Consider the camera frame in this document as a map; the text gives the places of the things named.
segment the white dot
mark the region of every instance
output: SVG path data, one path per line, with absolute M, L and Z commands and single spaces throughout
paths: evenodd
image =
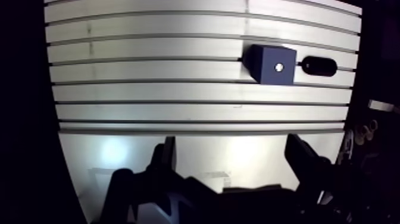
M 281 72 L 283 70 L 283 64 L 282 63 L 278 63 L 275 65 L 275 71 L 277 72 Z

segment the slotted metal wall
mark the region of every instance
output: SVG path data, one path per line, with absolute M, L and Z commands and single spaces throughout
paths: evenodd
M 177 171 L 216 191 L 295 189 L 283 157 L 289 132 L 336 159 L 360 8 L 333 0 L 46 2 L 60 139 L 88 220 L 98 217 L 112 171 L 140 172 L 166 135 L 177 135 Z M 254 43 L 295 49 L 297 62 L 332 58 L 339 70 L 320 77 L 297 66 L 293 86 L 258 85 L 239 62 Z

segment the black plastic part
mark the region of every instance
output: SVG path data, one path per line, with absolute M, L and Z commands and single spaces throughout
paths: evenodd
M 303 71 L 313 76 L 331 77 L 336 74 L 338 65 L 333 59 L 307 56 L 301 62 Z

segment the horizontal groove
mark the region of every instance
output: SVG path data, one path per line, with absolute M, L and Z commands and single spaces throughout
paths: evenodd
M 98 38 L 82 38 L 82 39 L 74 39 L 68 41 L 57 41 L 50 43 L 49 46 L 60 46 L 60 45 L 68 45 L 74 43 L 83 43 L 83 42 L 97 42 L 97 41 L 115 41 L 115 40 L 124 40 L 124 39 L 147 39 L 147 38 L 210 38 L 210 39 L 236 39 L 242 41 L 257 41 L 257 42 L 268 42 L 268 43 L 290 43 L 294 45 L 303 45 L 303 46 L 311 46 L 316 48 L 324 48 L 335 51 L 342 51 L 346 53 L 355 54 L 356 52 L 346 48 L 340 48 L 336 46 L 323 45 L 319 43 L 311 43 L 304 41 L 293 41 L 288 39 L 280 39 L 280 38 L 267 38 L 261 36 L 248 36 L 248 35 L 222 35 L 222 34 L 213 34 L 213 33 L 151 33 L 145 35 L 116 35 L 116 36 L 103 36 Z
M 305 0 L 285 0 L 285 1 L 302 3 L 304 5 L 311 5 L 311 6 L 315 6 L 315 7 L 319 7 L 319 8 L 325 8 L 327 10 L 337 11 L 337 12 L 344 13 L 344 14 L 347 14 L 347 15 L 352 15 L 354 17 L 358 17 L 359 16 L 357 13 L 353 13 L 353 12 L 350 12 L 350 11 L 347 11 L 347 10 L 343 10 L 341 8 L 332 7 L 332 6 L 329 6 L 329 5 L 319 4 L 319 3 L 316 3 L 316 2 L 309 2 L 309 1 L 305 1 Z
M 343 129 L 322 130 L 279 130 L 279 131 L 129 131 L 129 130 L 99 130 L 99 129 L 60 129 L 59 133 L 93 134 L 93 135 L 284 135 L 288 133 L 317 134 L 341 133 Z
M 51 2 L 45 2 L 47 5 L 58 5 L 58 4 L 63 4 L 67 2 L 75 2 L 75 1 L 81 1 L 81 0 L 55 0 Z
M 343 123 L 344 120 L 83 120 L 83 119 L 59 119 L 59 122 L 66 123 L 105 123 L 105 124 L 183 124 L 183 125 L 240 125 L 240 124 L 319 124 L 319 123 Z
M 117 80 L 85 80 L 70 82 L 55 82 L 56 86 L 90 85 L 90 84 L 118 84 L 118 83 L 238 83 L 257 84 L 255 80 L 245 79 L 117 79 Z
M 258 18 L 263 20 L 273 20 L 282 21 L 287 23 L 295 23 L 306 26 L 313 26 L 318 28 L 324 28 L 328 30 L 338 31 L 342 33 L 347 33 L 350 35 L 357 35 L 358 33 L 351 30 L 346 30 L 343 28 L 329 26 L 320 23 L 314 23 L 304 20 L 296 20 L 293 18 L 276 17 L 272 15 L 262 15 L 262 14 L 251 14 L 251 13 L 233 13 L 233 12 L 221 12 L 221 11 L 144 11 L 144 12 L 131 12 L 131 13 L 117 13 L 117 14 L 105 14 L 105 15 L 90 15 L 80 18 L 71 18 L 67 20 L 60 20 L 48 23 L 48 26 L 55 26 L 60 24 L 73 23 L 78 21 L 87 20 L 98 20 L 100 18 L 117 18 L 117 17 L 127 17 L 127 16 L 140 16 L 140 15 L 220 15 L 220 16 L 230 16 L 230 17 L 243 17 L 243 18 Z
M 316 105 L 346 107 L 348 104 L 313 103 L 313 102 L 260 102 L 260 101 L 214 101 L 214 100 L 113 100 L 113 101 L 56 101 L 62 105 L 82 104 L 242 104 L 242 105 Z
M 101 58 L 101 59 L 85 59 L 74 61 L 60 61 L 50 63 L 51 66 L 69 66 L 73 64 L 89 64 L 89 63 L 107 63 L 122 61 L 239 61 L 239 58 L 229 57 L 119 57 L 119 58 Z
M 55 82 L 54 86 L 71 86 L 71 85 L 90 85 L 90 84 L 118 84 L 118 83 L 236 83 L 236 84 L 258 84 L 255 80 L 245 79 L 123 79 L 123 80 L 85 80 L 70 82 Z M 294 86 L 333 88 L 333 89 L 349 89 L 349 86 L 328 85 L 328 84 L 312 84 L 312 83 L 294 83 Z
M 74 2 L 74 1 L 81 1 L 81 0 L 56 0 L 56 1 L 52 1 L 52 2 L 46 2 L 45 4 L 47 4 L 47 5 L 58 5 L 58 4 L 63 4 L 63 3 L 66 3 L 66 2 Z M 327 10 L 337 11 L 337 12 L 344 13 L 344 14 L 347 14 L 347 15 L 352 15 L 354 17 L 359 17 L 360 16 L 357 13 L 353 13 L 353 12 L 350 12 L 350 11 L 347 11 L 347 10 L 343 10 L 343 9 L 340 9 L 340 8 L 336 8 L 336 7 L 332 7 L 332 6 L 329 6 L 329 5 L 319 4 L 319 3 L 316 3 L 316 2 L 308 2 L 308 1 L 304 1 L 304 0 L 285 0 L 285 1 L 296 2 L 296 3 L 315 6 L 315 7 L 319 7 L 319 8 L 325 8 Z
M 294 45 L 303 45 L 303 46 L 310 46 L 314 48 L 323 48 L 323 49 L 329 49 L 329 50 L 334 50 L 334 51 L 341 51 L 345 53 L 350 53 L 350 54 L 355 54 L 355 51 L 346 49 L 346 48 L 339 48 L 336 46 L 329 46 L 329 45 L 323 45 L 319 43 L 310 43 L 310 42 L 304 42 L 304 41 L 292 41 L 292 40 L 287 40 L 287 39 L 279 39 L 279 38 L 264 38 L 264 37 L 258 37 L 258 36 L 242 36 L 241 38 L 244 41 L 257 41 L 257 42 L 268 42 L 268 43 L 289 43 L 289 44 L 294 44 Z
M 95 41 L 114 41 L 122 39 L 146 39 L 146 38 L 213 38 L 213 39 L 240 39 L 240 35 L 224 35 L 213 33 L 151 33 L 139 35 L 115 35 L 115 36 L 101 36 L 95 38 L 82 38 L 67 41 L 56 41 L 49 43 L 50 46 L 60 46 L 82 42 L 95 42 Z

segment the silver metal surface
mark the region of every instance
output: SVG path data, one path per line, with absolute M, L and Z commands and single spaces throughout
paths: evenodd
M 350 89 L 230 83 L 118 83 L 54 86 L 56 101 L 216 101 L 347 104 Z

